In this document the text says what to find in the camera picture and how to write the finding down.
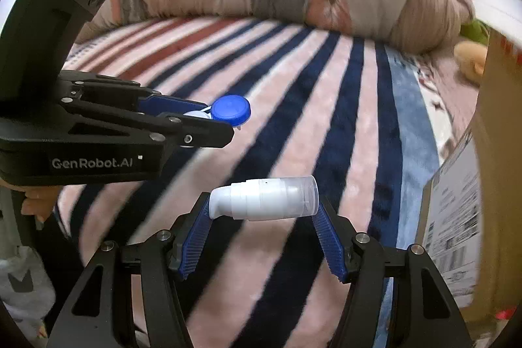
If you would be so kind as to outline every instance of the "navy stripe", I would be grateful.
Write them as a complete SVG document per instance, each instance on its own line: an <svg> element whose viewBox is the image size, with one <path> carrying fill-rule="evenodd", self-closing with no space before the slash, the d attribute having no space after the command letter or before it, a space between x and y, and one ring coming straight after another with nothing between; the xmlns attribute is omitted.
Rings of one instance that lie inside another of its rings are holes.
<svg viewBox="0 0 522 348"><path fill-rule="evenodd" d="M234 32L234 33L224 37L223 39L220 39L220 40L214 42L213 44L207 46L205 49L199 50L198 52L190 55L189 57L185 58L184 60L172 64L169 68L167 68L165 71L163 71L158 76L156 76L149 83L148 86L152 87L152 88L159 86L161 83L163 83L166 79L168 79L174 73L177 73L179 69L181 69L182 67L184 67L187 64L191 63L192 61L194 61L195 59L197 59L201 55L206 54L206 53L210 52L211 50L217 49L218 47L224 45L225 43L231 41L232 39L235 39L236 37L241 36L243 33L251 30L252 28L257 26L259 23L261 23L261 21L253 20L250 23L246 24L245 26L241 27L236 32Z"/></svg>
<svg viewBox="0 0 522 348"><path fill-rule="evenodd" d="M92 203L95 201L101 190L105 187L103 184L86 185L82 190L82 193L78 197L74 208L70 212L69 228L70 237L72 242L78 247L80 240L80 231L84 223L85 216L91 208Z"/></svg>
<svg viewBox="0 0 522 348"><path fill-rule="evenodd" d="M252 87L285 55L296 49L311 29L304 28L293 36L286 44L282 45L276 52L265 58L255 67L245 73L236 84L231 86L226 94L246 95ZM153 209L163 191L167 188L176 174L190 161L198 152L197 149L177 150L166 162L161 176L158 179L146 181L129 198L124 208L120 211L108 238L119 244L126 244L139 225L145 221L147 215Z"/></svg>
<svg viewBox="0 0 522 348"><path fill-rule="evenodd" d="M313 172L319 193L328 197L336 211L339 210L355 145L363 65L364 42L356 38L339 89L330 130ZM283 253L265 284L263 296L232 346L284 346L301 317L322 261L323 251L312 220L309 217L297 219Z"/></svg>
<svg viewBox="0 0 522 348"><path fill-rule="evenodd" d="M206 54L210 52L211 50L217 49L218 47L224 45L225 43L233 40L236 37L241 36L245 32L251 30L258 24L260 24L260 20L252 20L249 21L246 25L239 28L236 32L219 39L218 41L214 42L213 44L207 46L204 49L199 50L198 52L190 55L189 57L185 58L182 61L173 63L167 70L163 71L161 74L156 76L149 84L150 87L156 87L163 83L168 77L176 73L178 70L180 70L182 67L190 64L192 61L194 61L199 56ZM80 196L78 197L78 200L76 202L76 205L72 209L71 216L70 216L70 233L72 240L75 242L75 244L78 244L78 239L80 235L80 230L82 228L82 224L85 220L85 216L87 215L87 212L89 211L89 208L92 204L92 202L96 199L100 191L103 189L104 185L87 185Z"/></svg>
<svg viewBox="0 0 522 348"><path fill-rule="evenodd" d="M368 234L379 240L383 246L395 246L399 228L400 192L403 180L403 147L393 97L390 63L382 44L375 44L375 55L377 58L379 156Z"/></svg>
<svg viewBox="0 0 522 348"><path fill-rule="evenodd" d="M336 32L328 35L323 45L289 87L274 114L238 163L225 185L264 178L269 175L301 116L317 79L330 59L339 37L340 34ZM220 217L212 224L196 271L187 280L177 284L179 302L186 317L190 314L205 286L212 279L216 267L242 223L242 220Z"/></svg>
<svg viewBox="0 0 522 348"><path fill-rule="evenodd" d="M286 24L280 24L279 26L270 30L268 33L263 34L263 36L258 37L252 42L247 43L245 46L242 46L238 50L234 51L233 53L228 54L226 57L221 58L219 61L214 63L212 67L203 70L198 75L194 76L189 82L185 83L183 86L178 88L172 94L172 96L181 99L188 98L191 95L191 93L194 93L196 90L198 90L209 78L212 77L213 74L223 70L234 60L250 52L252 49L261 45L263 42L266 42L268 39L277 36L277 34L282 32L285 27Z"/></svg>

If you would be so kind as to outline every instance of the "plush toy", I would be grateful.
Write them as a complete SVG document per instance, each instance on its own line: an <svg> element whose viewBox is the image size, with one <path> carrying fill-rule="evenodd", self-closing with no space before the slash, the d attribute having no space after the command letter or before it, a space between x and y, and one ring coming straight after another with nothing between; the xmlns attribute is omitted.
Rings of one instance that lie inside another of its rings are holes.
<svg viewBox="0 0 522 348"><path fill-rule="evenodd" d="M480 85L484 65L486 63L487 47L477 42L463 41L455 46L453 56L460 71L469 81Z"/></svg>

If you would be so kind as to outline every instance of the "striped blanket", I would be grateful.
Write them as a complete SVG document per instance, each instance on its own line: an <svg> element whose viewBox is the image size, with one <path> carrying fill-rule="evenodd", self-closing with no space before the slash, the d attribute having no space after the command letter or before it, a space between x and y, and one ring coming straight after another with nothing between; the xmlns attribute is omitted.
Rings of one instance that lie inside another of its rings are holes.
<svg viewBox="0 0 522 348"><path fill-rule="evenodd" d="M80 46L65 67L208 104L239 94L252 105L227 147L180 148L156 180L66 187L57 213L84 262L104 239L137 243L169 228L202 191L307 174L358 231L405 248L422 187L451 135L436 90L398 52L300 25L147 21ZM133 307L146 329L139 280ZM310 218L216 219L196 271L178 286L194 346L205 348L325 347L347 292L330 274Z"/></svg>

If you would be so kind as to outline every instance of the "finger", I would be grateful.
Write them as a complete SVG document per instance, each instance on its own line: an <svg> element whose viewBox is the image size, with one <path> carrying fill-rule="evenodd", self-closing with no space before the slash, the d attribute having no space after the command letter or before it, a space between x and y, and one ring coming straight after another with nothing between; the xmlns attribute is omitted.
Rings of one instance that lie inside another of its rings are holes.
<svg viewBox="0 0 522 348"><path fill-rule="evenodd" d="M29 199L54 199L58 198L62 186L44 186L29 188L25 191L25 197Z"/></svg>
<svg viewBox="0 0 522 348"><path fill-rule="evenodd" d="M22 215L36 215L47 219L54 208L54 201L25 199L22 203Z"/></svg>
<svg viewBox="0 0 522 348"><path fill-rule="evenodd" d="M18 192L25 192L27 190L32 189L31 186L15 186L10 183L7 183L6 181L0 179L0 186L5 186L7 189L11 190L17 190Z"/></svg>

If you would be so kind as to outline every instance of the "red object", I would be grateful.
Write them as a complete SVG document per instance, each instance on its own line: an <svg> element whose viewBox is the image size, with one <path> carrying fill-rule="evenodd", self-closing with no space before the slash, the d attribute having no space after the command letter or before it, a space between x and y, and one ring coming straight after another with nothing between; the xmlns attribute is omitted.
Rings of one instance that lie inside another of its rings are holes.
<svg viewBox="0 0 522 348"><path fill-rule="evenodd" d="M495 314L495 319L497 320L510 320L513 317L513 314L517 310L517 307L509 308L507 310L498 312Z"/></svg>

